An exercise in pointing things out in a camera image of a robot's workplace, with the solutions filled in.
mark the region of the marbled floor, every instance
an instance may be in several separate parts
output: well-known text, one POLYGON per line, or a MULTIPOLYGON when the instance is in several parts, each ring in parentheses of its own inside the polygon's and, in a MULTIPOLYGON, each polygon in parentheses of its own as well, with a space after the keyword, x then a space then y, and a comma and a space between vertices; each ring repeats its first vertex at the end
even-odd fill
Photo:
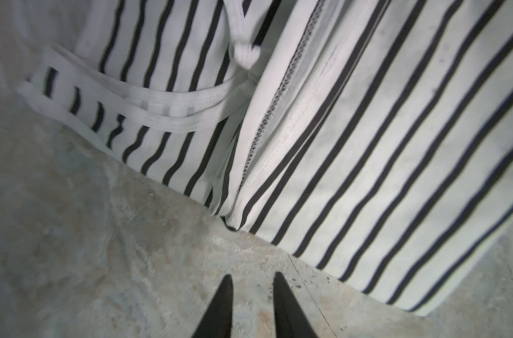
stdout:
POLYGON ((223 275, 234 337, 274 337, 282 271, 321 337, 513 337, 513 227, 426 318, 384 306, 33 112, 14 86, 89 0, 0 0, 0 337, 189 337, 223 275))

